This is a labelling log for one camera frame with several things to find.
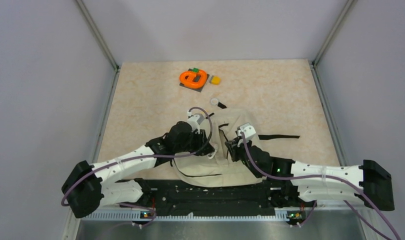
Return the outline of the cream canvas backpack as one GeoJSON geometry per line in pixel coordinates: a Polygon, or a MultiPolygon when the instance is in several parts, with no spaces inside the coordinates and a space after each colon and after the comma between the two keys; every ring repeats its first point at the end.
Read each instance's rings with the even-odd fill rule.
{"type": "Polygon", "coordinates": [[[242,161],[232,161],[225,145],[226,141],[237,137],[239,126],[247,123],[257,126],[254,115],[245,109],[225,108],[214,112],[210,119],[213,129],[209,144],[214,147],[213,157],[175,158],[171,165],[178,177],[185,183],[203,188],[246,186],[265,180],[266,176],[256,176],[242,161]]]}

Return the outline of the yellow toy block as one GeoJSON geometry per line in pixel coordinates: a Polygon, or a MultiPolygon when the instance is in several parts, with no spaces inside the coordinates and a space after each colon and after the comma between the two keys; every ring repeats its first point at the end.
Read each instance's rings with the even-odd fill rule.
{"type": "Polygon", "coordinates": [[[221,83],[221,78],[214,75],[211,79],[210,79],[210,83],[213,85],[219,85],[221,83]]]}

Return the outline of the pink white eraser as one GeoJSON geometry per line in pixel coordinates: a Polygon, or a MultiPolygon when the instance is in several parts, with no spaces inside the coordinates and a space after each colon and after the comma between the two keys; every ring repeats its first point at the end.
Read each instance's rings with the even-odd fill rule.
{"type": "Polygon", "coordinates": [[[215,157],[216,153],[218,152],[218,150],[219,150],[219,145],[218,145],[218,144],[215,144],[215,145],[213,146],[213,152],[209,153],[209,154],[207,155],[207,158],[208,158],[208,159],[213,159],[213,158],[215,157]]]}

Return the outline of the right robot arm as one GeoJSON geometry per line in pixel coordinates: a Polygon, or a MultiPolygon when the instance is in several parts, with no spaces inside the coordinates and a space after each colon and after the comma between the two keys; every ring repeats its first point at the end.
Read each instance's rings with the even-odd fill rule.
{"type": "Polygon", "coordinates": [[[395,209],[392,176],[374,160],[361,165],[326,166],[271,156],[239,137],[225,141],[227,156],[257,178],[274,182],[270,203],[277,208],[313,206],[315,201],[347,201],[381,211],[395,209]]]}

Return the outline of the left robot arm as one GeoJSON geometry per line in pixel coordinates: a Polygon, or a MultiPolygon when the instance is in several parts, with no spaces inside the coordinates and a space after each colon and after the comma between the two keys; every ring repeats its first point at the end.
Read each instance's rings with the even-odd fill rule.
{"type": "Polygon", "coordinates": [[[151,193],[138,183],[124,182],[123,178],[178,158],[206,156],[214,151],[210,145],[212,136],[212,125],[206,131],[179,121],[164,135],[125,155],[93,164],[80,161],[61,187],[60,204],[69,207],[78,219],[104,205],[134,202],[144,207],[149,204],[151,193]]]}

